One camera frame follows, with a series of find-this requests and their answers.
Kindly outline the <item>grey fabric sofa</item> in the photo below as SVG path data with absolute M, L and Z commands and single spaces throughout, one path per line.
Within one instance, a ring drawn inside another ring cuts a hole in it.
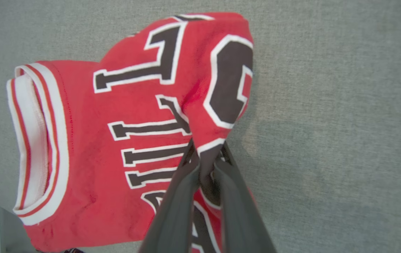
M 0 206 L 19 152 L 14 68 L 98 61 L 179 13 L 231 11 L 255 42 L 228 138 L 279 253 L 401 253 L 401 0 L 0 0 Z

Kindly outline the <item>red basketball jersey shirt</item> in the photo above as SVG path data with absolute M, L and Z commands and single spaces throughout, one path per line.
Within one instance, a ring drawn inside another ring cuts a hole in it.
M 19 146 L 14 213 L 42 252 L 143 240 L 193 141 L 192 253 L 222 253 L 214 161 L 248 106 L 253 39 L 239 13 L 149 24 L 100 62 L 16 67 L 7 82 Z

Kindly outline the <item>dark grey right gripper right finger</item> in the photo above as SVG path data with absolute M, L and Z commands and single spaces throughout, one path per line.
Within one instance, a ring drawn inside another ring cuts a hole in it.
M 221 192 L 223 253 L 277 253 L 227 143 L 214 163 Z

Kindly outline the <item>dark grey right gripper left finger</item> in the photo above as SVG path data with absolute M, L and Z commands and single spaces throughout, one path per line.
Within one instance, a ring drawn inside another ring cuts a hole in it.
M 138 253 L 191 253 L 193 196 L 197 189 L 199 157 L 190 140 Z

